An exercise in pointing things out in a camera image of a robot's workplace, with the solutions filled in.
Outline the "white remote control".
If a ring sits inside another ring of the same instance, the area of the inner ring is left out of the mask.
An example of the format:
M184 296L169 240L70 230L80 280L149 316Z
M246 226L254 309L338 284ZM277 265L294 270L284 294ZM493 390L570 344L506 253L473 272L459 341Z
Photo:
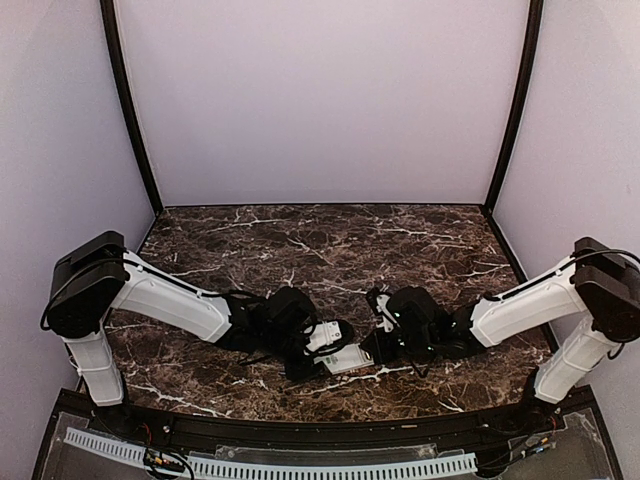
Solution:
M315 362L323 365L331 375L338 375L375 364L373 357L362 350L359 344L349 344L330 355L316 358Z

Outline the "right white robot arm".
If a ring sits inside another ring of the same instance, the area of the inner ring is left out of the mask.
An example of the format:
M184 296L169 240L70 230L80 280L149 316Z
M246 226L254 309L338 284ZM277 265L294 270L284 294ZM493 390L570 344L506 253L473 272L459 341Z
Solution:
M511 410L511 426L530 434L547 420L548 404L563 400L612 351L638 340L639 258L584 237L543 274L453 312L422 287L394 293L374 288L367 300L383 323L361 348L377 364L465 359L526 330L580 315L574 331L534 374L531 396Z

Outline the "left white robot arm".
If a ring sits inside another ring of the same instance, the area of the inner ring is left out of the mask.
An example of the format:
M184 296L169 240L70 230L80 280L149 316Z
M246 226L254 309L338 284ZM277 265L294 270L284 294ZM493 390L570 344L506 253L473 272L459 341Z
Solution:
M289 369L305 368L339 343L337 322L321 322L311 300L286 287L269 297L202 290L144 262L106 231L54 267L41 327L61 337L101 417L120 436L141 427L104 332L112 310L138 313L184 330L221 349L261 351Z

